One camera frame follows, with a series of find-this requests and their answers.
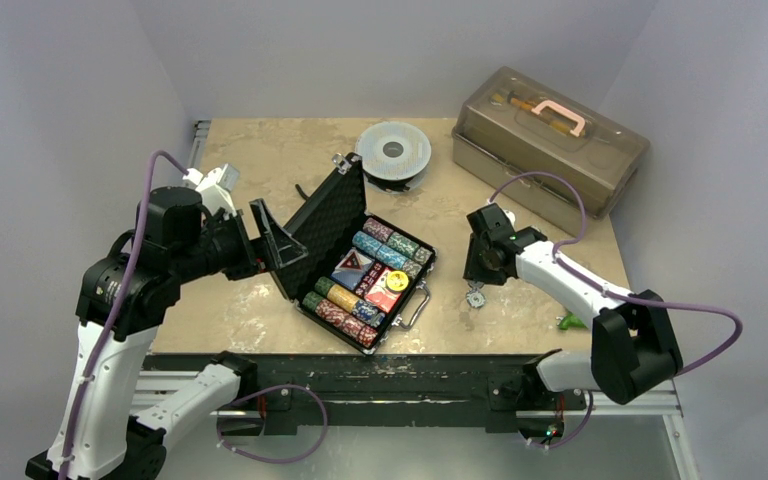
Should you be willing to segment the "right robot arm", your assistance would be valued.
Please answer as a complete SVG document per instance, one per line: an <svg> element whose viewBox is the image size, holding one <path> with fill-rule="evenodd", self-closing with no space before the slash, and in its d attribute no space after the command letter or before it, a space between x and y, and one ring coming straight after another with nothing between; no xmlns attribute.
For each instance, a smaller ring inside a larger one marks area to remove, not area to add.
<svg viewBox="0 0 768 480"><path fill-rule="evenodd" d="M465 280L501 286L518 279L548 294L583 322L590 349L544 353L524 366L521 392L544 407L567 390L599 391L625 405L672 379L684 361L661 298L651 290L615 292L532 227L515 230L497 204L467 216Z"/></svg>

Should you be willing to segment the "red triangular all-in marker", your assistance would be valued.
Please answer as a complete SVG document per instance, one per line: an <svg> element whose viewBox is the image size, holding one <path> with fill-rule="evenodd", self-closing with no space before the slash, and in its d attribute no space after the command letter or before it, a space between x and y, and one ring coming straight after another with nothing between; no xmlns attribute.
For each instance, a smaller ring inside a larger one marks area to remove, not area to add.
<svg viewBox="0 0 768 480"><path fill-rule="evenodd" d="M356 249L351 249L344 257L341 267L351 271L366 272L373 263L374 261L370 257Z"/></svg>

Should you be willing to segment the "black poker set case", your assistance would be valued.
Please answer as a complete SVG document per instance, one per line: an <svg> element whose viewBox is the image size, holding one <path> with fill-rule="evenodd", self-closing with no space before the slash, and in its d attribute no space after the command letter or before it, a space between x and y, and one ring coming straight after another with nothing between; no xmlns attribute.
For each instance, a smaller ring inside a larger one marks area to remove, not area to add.
<svg viewBox="0 0 768 480"><path fill-rule="evenodd" d="M337 154L335 167L285 228L306 256L273 277L284 297L306 317L365 355L394 326L416 320L402 311L426 279L436 249L367 206L362 158Z"/></svg>

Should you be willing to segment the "white blue chip five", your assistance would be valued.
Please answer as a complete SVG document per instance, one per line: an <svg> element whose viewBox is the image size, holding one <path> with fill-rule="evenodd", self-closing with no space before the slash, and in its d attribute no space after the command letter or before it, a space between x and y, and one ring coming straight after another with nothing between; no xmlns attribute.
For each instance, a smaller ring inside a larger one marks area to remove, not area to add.
<svg viewBox="0 0 768 480"><path fill-rule="evenodd" d="M470 291L466 294L467 303L471 308L480 309L486 304L485 295L478 290Z"/></svg>

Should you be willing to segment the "blue playing card deck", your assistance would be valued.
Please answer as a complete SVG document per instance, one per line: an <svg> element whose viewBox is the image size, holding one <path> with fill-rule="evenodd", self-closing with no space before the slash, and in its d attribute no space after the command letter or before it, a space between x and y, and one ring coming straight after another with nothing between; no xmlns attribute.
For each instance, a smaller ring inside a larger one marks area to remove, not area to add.
<svg viewBox="0 0 768 480"><path fill-rule="evenodd" d="M353 291L367 271L366 272L351 271L351 270L342 268L341 263L343 262L343 259L347 255L347 253L338 261L338 263L336 264L336 266L334 267L334 269L330 274L330 278L336 283L345 287L346 289Z"/></svg>

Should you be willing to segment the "yellow big blind button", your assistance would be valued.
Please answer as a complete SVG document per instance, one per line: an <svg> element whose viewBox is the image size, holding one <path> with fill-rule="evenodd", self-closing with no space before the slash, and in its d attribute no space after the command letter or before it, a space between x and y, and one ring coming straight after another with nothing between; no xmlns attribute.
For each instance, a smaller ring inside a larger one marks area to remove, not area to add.
<svg viewBox="0 0 768 480"><path fill-rule="evenodd" d="M385 280L388 290L400 293L406 290L410 284L410 277L401 270L390 271Z"/></svg>

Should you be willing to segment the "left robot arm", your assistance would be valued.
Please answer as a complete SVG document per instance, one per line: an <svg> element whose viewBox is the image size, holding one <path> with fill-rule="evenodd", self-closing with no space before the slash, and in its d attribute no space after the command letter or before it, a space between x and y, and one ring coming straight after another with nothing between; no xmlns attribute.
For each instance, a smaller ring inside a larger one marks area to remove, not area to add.
<svg viewBox="0 0 768 480"><path fill-rule="evenodd" d="M173 445L203 416L255 402L256 363L225 351L159 405L132 412L145 357L185 284L215 274L246 279L306 257L262 200L250 207L257 238L247 235L238 211L210 210L192 189L161 187L144 196L135 229L83 276L64 418L52 445L28 461L27 477L154 479Z"/></svg>

